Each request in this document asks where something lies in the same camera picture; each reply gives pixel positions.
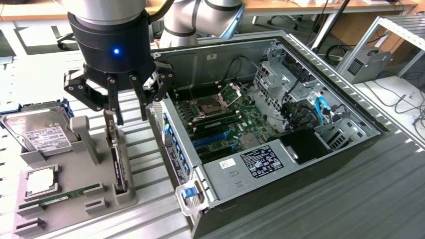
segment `warning label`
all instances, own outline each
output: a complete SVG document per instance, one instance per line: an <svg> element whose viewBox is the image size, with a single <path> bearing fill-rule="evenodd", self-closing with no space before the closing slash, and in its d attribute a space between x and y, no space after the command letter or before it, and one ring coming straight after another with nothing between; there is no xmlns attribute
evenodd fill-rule
<svg viewBox="0 0 425 239"><path fill-rule="evenodd" d="M284 167L268 145L240 156L255 178L260 178Z"/></svg>
<svg viewBox="0 0 425 239"><path fill-rule="evenodd" d="M40 152L49 152L71 146L60 126L24 132L24 136Z"/></svg>

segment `motherboard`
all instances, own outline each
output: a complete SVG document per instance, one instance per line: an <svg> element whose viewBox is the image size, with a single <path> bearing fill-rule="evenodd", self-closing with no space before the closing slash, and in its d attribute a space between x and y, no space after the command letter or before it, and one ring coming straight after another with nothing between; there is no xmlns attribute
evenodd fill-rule
<svg viewBox="0 0 425 239"><path fill-rule="evenodd" d="M261 145L277 133L241 83L175 104L203 163Z"/></svg>

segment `robotic arm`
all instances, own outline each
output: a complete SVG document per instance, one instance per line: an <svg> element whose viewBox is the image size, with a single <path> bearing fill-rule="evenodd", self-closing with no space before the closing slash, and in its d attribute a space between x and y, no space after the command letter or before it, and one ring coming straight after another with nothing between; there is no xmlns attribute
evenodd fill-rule
<svg viewBox="0 0 425 239"><path fill-rule="evenodd" d="M151 55L149 24L172 8L161 39L161 47L169 47L196 44L197 29L229 39L241 21L241 0L173 2L167 0L157 13L148 15L144 0L63 0L85 60L84 69L67 74L64 89L92 110L104 109L107 114L116 115L119 125L124 124L119 91L135 90L147 120L147 106L164 98L172 85L171 64L155 62ZM144 87L153 72L153 84ZM105 88L108 95L97 92L87 80Z"/></svg>

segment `hard drive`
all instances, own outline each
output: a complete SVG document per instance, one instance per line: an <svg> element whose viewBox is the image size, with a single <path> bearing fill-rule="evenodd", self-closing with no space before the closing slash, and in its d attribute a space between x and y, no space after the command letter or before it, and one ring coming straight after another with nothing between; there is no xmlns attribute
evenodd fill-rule
<svg viewBox="0 0 425 239"><path fill-rule="evenodd" d="M0 126L8 130L24 152L49 156L72 149L79 135L69 128L72 111L68 101L16 105L0 109Z"/></svg>

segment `gray fixture holder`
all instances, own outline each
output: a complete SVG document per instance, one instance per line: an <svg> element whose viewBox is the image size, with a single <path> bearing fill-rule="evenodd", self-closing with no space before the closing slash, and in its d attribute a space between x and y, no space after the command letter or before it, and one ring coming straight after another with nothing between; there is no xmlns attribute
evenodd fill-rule
<svg viewBox="0 0 425 239"><path fill-rule="evenodd" d="M87 116L71 119L71 129L81 138L81 141L72 144L72 151L48 157L39 152L21 154L23 159L27 159L25 162L29 163L19 175L13 233L24 239L39 237L137 203L124 132L119 130L119 147L128 191L119 193L115 186L116 174L105 133L89 135ZM40 194L41 197L29 199L25 197L28 173L51 167L55 167L55 181L59 190L44 191L43 195ZM41 201L21 208L27 203L48 199L95 184L99 186L83 191L79 197L60 199L59 202L48 205Z"/></svg>

